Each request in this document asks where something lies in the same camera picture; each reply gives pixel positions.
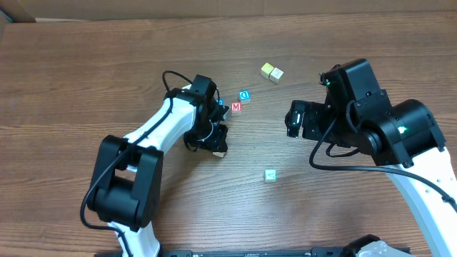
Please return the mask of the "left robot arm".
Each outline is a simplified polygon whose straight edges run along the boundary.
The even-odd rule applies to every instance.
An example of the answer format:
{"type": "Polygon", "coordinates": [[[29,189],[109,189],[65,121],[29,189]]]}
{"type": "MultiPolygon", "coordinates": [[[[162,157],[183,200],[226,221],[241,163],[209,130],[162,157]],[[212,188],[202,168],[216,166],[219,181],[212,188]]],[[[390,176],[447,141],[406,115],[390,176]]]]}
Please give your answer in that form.
{"type": "Polygon", "coordinates": [[[89,189],[80,208],[96,212],[121,247],[117,256],[160,256],[152,219],[159,207],[164,156],[182,138],[188,150],[224,157],[228,150],[229,107],[220,103],[217,85],[198,75],[187,86],[167,89],[162,107],[144,125],[123,136],[108,135],[100,144],[89,189]]]}

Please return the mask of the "red letter M block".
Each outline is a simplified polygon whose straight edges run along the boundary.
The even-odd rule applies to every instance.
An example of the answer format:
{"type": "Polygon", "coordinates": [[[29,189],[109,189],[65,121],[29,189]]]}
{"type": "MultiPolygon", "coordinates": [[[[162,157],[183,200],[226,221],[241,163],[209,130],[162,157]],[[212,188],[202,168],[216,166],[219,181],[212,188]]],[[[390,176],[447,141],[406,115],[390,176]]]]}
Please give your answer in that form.
{"type": "Polygon", "coordinates": [[[242,103],[237,101],[237,102],[231,102],[231,115],[232,116],[239,116],[243,112],[243,106],[242,103]]]}

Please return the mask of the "yellow block far right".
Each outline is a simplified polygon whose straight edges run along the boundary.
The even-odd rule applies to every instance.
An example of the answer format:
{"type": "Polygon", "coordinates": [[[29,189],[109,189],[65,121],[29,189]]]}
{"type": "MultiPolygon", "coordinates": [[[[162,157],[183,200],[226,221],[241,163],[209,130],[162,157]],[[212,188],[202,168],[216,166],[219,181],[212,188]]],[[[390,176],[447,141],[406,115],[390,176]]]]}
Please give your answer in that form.
{"type": "Polygon", "coordinates": [[[269,79],[269,76],[273,70],[274,70],[274,67],[272,65],[270,65],[270,63],[265,63],[261,67],[260,75],[262,75],[262,77],[264,77],[266,79],[269,79]]]}

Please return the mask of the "plain block far right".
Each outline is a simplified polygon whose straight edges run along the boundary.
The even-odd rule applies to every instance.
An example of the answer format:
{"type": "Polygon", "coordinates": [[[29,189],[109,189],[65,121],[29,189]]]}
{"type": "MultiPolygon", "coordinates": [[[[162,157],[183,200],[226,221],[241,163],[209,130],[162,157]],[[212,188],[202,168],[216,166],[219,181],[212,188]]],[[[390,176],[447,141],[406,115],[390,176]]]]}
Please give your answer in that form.
{"type": "Polygon", "coordinates": [[[272,72],[269,74],[269,79],[275,84],[278,84],[283,76],[283,71],[275,67],[272,72]]]}

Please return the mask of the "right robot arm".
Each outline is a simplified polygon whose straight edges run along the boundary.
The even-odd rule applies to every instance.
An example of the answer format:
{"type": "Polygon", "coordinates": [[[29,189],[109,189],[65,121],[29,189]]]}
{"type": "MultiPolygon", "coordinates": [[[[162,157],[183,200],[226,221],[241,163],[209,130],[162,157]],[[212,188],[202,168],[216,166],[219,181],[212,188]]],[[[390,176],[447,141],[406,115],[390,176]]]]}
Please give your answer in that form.
{"type": "Polygon", "coordinates": [[[392,105],[366,59],[320,75],[324,103],[294,100],[287,135],[314,140],[309,163],[324,171],[380,172],[403,196],[434,256],[456,255],[456,176],[431,111],[409,99],[392,105]],[[330,166],[314,157],[322,143],[370,156],[373,166],[330,166]]]}

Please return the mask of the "red letter Y block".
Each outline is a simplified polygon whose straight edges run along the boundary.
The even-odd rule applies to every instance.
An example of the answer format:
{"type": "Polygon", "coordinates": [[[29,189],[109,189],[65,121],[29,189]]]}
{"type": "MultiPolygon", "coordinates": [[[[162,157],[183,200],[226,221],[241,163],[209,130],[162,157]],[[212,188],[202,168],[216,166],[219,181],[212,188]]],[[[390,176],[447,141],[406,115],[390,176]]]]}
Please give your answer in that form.
{"type": "Polygon", "coordinates": [[[225,152],[212,152],[213,155],[223,158],[225,156],[225,152]]]}

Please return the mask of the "blue letter D block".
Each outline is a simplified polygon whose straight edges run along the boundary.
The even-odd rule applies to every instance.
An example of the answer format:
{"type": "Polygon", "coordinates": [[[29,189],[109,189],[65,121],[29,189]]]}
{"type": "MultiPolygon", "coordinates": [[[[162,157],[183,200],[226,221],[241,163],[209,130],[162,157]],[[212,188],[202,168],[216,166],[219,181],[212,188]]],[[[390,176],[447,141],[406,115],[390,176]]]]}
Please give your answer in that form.
{"type": "Polygon", "coordinates": [[[239,91],[239,101],[243,104],[248,104],[251,101],[251,93],[249,90],[239,91]]]}

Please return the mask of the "green letter V block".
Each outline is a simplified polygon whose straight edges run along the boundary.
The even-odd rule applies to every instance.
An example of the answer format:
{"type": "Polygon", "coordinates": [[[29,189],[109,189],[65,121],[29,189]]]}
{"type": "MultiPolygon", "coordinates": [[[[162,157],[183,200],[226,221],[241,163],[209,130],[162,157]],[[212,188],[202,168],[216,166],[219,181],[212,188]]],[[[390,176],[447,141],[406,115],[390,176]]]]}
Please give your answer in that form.
{"type": "Polygon", "coordinates": [[[275,169],[266,169],[264,171],[264,178],[266,183],[277,181],[277,171],[275,169]]]}

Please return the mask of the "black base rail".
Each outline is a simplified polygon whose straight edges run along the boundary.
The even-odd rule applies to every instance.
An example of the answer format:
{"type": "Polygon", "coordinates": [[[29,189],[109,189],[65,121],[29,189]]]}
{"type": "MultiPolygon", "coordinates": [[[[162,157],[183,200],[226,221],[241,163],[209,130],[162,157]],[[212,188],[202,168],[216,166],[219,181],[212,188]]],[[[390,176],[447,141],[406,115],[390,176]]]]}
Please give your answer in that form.
{"type": "Polygon", "coordinates": [[[314,247],[311,250],[300,251],[159,251],[159,257],[338,257],[343,248],[314,247]]]}

